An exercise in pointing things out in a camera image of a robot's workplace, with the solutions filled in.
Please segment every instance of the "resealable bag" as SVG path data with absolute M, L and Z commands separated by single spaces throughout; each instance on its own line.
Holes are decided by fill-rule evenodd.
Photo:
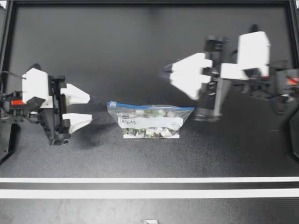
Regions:
M 179 138 L 179 129 L 194 107 L 128 105 L 107 102 L 109 114 L 122 128 L 124 138 Z

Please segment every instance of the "white stripe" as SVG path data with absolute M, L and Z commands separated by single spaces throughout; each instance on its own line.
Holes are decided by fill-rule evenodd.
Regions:
M 0 182 L 24 183 L 239 183 L 299 182 L 299 177 L 207 177 L 207 178 L 0 178 Z
M 26 199 L 182 199 L 299 197 L 299 189 L 239 190 L 0 190 L 0 198 Z

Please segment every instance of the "food in bag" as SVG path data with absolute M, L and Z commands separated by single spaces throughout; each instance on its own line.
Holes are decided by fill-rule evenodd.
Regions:
M 122 128 L 124 138 L 179 138 L 179 129 L 194 107 L 128 105 L 107 102 L 109 114 Z

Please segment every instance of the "black tabletop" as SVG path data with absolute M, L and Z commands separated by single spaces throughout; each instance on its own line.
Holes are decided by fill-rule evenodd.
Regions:
M 42 127 L 24 123 L 16 152 L 0 177 L 293 176 L 286 121 L 267 101 L 232 90 L 216 123 L 187 120 L 180 139 L 123 139 L 107 113 L 109 100 L 129 104 L 194 105 L 163 82 L 166 64 L 202 52 L 208 35 L 226 36 L 231 50 L 256 23 L 271 42 L 271 61 L 292 66 L 286 13 L 279 7 L 20 7 L 9 68 L 23 74 L 40 63 L 50 75 L 95 96 L 69 112 L 98 117 L 52 147 Z M 21 88 L 10 77 L 9 90 Z
M 0 200 L 3 224 L 297 224 L 295 199 Z

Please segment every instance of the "black metal frame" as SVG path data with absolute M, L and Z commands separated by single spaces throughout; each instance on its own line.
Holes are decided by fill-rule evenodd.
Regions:
M 295 0 L 8 0 L 4 26 L 0 42 L 0 70 L 8 70 L 11 42 L 14 34 L 14 21 L 18 6 L 71 6 L 71 5 L 102 5 L 102 6 L 280 6 L 285 7 L 290 34 L 294 68 L 299 68 L 299 27 Z M 12 127 L 10 138 L 14 139 L 15 126 Z

